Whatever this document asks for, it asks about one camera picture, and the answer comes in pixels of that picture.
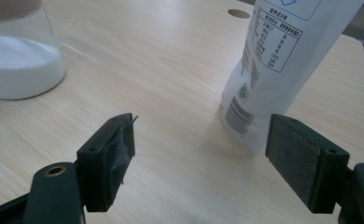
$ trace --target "white container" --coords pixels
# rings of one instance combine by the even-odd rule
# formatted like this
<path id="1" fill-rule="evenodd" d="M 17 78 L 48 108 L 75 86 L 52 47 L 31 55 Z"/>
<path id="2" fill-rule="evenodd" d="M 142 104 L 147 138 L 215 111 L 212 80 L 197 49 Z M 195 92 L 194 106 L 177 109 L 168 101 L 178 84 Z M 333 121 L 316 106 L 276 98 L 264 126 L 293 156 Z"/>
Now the white container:
<path id="1" fill-rule="evenodd" d="M 257 0 L 243 57 L 223 91 L 222 124 L 257 154 L 364 0 Z"/>
<path id="2" fill-rule="evenodd" d="M 41 0 L 0 0 L 0 99 L 38 95 L 64 74 Z"/>

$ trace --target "table surface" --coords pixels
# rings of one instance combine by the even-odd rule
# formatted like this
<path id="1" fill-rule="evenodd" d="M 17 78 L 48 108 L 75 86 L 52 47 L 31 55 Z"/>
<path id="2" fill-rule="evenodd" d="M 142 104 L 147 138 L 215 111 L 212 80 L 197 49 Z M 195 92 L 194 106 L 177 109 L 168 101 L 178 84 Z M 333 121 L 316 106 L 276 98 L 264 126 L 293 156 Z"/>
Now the table surface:
<path id="1" fill-rule="evenodd" d="M 0 204 L 132 112 L 136 156 L 114 205 L 88 223 L 337 223 L 311 214 L 261 151 L 220 124 L 221 93 L 249 19 L 239 1 L 45 0 L 67 68 L 34 98 L 0 100 Z M 341 36 L 287 112 L 364 162 L 364 55 Z"/>

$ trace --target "nutrition facts table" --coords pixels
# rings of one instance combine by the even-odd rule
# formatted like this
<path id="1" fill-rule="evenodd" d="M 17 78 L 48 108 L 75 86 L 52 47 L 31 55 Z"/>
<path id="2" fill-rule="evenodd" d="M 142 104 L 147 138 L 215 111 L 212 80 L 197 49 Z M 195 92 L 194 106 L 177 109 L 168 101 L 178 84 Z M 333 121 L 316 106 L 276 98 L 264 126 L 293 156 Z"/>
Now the nutrition facts table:
<path id="1" fill-rule="evenodd" d="M 287 14 L 271 8 L 269 12 L 256 11 L 253 50 L 261 63 L 275 72 L 281 72 L 301 38 L 302 31 L 286 22 Z"/>

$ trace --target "plastic jar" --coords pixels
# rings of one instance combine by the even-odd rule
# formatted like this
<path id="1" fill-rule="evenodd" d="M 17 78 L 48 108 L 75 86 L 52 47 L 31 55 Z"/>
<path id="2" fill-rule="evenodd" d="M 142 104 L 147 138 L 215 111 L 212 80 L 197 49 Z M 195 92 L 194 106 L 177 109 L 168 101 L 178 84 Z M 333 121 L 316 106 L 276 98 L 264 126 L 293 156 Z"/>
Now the plastic jar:
<path id="1" fill-rule="evenodd" d="M 28 98 L 65 74 L 41 0 L 0 0 L 0 99 Z"/>

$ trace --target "white plastic bag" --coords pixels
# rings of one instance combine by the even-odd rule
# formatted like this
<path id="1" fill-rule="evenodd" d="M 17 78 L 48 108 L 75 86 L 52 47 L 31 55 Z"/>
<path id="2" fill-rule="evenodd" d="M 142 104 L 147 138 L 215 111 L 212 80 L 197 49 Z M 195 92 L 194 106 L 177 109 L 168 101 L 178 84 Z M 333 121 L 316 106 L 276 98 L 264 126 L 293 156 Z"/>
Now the white plastic bag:
<path id="1" fill-rule="evenodd" d="M 257 0 L 243 57 L 224 89 L 222 124 L 257 154 L 364 0 Z"/>

